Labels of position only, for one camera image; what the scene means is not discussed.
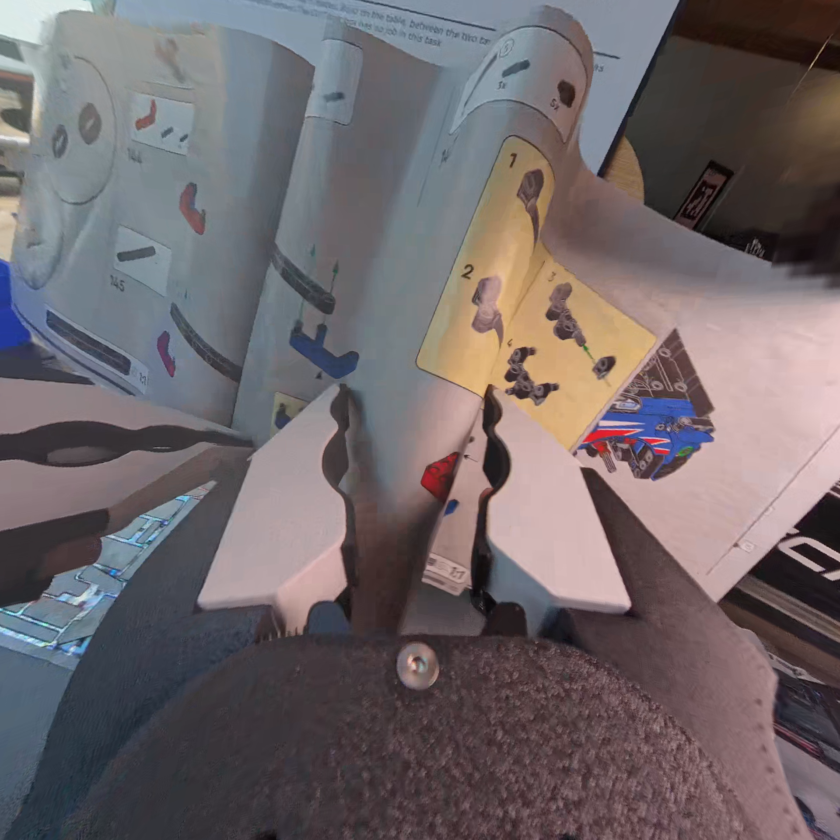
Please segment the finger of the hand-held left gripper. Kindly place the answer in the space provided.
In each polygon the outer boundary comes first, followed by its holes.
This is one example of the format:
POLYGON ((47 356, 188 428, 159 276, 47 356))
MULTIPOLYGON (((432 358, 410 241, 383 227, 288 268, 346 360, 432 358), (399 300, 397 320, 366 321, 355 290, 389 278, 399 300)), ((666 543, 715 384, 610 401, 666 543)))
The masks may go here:
POLYGON ((99 385, 1 380, 2 434, 23 433, 64 422, 96 422, 126 429, 177 426, 249 439, 229 427, 99 385))
POLYGON ((245 463, 252 447, 193 446, 169 454, 132 452, 82 467, 1 465, 1 530, 108 513, 106 533, 245 463))

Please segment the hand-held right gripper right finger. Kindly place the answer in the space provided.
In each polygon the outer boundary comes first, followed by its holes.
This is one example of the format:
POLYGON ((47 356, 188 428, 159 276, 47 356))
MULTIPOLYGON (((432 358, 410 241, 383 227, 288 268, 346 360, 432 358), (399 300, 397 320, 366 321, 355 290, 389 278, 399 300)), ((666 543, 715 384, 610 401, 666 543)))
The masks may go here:
POLYGON ((479 502, 473 603, 504 602, 526 615, 561 608, 625 614, 623 577, 578 461, 515 400, 486 393, 489 491, 479 502))

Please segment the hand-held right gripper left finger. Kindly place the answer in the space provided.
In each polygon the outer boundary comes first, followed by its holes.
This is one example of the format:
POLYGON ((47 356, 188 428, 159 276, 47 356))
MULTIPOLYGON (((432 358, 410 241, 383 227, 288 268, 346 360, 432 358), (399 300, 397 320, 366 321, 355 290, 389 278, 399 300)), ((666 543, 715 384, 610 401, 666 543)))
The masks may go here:
POLYGON ((250 458, 197 606, 309 611, 358 584, 351 392, 331 385, 250 458))

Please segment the grey instruction booklet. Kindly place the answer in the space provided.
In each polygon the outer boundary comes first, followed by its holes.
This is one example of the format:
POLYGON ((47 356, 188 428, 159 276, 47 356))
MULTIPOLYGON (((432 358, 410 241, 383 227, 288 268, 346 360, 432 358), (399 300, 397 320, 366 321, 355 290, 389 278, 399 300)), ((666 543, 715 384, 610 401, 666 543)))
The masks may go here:
POLYGON ((43 27, 13 307, 74 372, 260 442, 281 396, 348 385, 404 519, 497 385, 714 598, 838 479, 838 290, 588 167, 564 10, 453 66, 336 17, 313 64, 214 24, 43 27))

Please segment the shiny sticker sheet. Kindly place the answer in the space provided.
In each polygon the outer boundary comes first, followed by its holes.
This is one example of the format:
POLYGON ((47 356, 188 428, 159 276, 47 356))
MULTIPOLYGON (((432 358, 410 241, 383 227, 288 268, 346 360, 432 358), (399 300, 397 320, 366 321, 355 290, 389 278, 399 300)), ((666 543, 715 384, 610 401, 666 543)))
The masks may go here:
POLYGON ((1 647, 72 670, 110 607, 149 558, 205 495, 210 480, 144 512, 101 541, 94 563, 56 576, 42 596, 1 610, 1 647))

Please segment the blue plastic bin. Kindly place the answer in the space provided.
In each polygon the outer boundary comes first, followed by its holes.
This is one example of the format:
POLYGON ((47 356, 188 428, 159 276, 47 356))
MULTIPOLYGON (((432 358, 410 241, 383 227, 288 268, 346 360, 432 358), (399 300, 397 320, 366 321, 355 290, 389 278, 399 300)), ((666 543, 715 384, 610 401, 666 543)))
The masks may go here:
POLYGON ((9 263, 4 259, 0 262, 0 273, 0 349, 5 351, 24 346, 30 343, 31 338, 29 331, 14 310, 10 283, 11 271, 9 263))

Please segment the black toy set box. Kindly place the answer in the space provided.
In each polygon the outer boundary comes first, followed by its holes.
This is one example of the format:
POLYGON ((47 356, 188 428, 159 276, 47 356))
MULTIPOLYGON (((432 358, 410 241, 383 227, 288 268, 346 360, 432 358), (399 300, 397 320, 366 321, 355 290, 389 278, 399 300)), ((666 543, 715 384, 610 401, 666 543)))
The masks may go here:
POLYGON ((838 482, 720 601, 778 679, 773 730, 812 838, 839 838, 838 482))

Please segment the black white marker card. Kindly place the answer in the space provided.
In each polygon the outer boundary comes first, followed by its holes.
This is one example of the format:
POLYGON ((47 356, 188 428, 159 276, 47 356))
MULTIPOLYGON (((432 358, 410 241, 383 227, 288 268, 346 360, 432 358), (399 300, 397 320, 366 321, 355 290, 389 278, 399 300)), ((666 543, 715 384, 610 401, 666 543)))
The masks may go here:
POLYGON ((734 170, 727 166, 709 161, 679 206, 673 221, 689 230, 697 229, 734 175, 734 170))

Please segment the white printed paper sheet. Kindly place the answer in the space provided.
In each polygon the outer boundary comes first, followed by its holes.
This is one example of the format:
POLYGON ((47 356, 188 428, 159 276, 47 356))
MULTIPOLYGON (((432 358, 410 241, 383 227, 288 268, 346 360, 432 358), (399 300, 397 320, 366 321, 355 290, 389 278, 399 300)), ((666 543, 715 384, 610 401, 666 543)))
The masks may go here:
POLYGON ((594 54, 582 123, 584 162, 600 172, 676 20, 677 1, 118 1, 116 16, 138 25, 218 25, 271 39, 311 64, 328 18, 341 18, 440 66, 478 60, 501 26, 538 6, 570 14, 594 54))

